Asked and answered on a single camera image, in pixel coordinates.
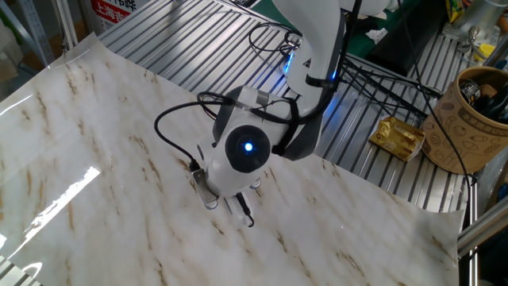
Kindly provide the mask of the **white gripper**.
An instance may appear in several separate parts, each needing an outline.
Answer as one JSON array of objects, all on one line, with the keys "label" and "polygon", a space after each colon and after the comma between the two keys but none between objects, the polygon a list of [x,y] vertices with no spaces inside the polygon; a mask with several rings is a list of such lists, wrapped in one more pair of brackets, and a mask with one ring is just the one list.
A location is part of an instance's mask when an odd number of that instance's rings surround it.
[{"label": "white gripper", "polygon": [[225,204],[230,222],[237,230],[254,227],[252,209],[243,193],[237,193],[232,197],[223,197],[221,200]]}]

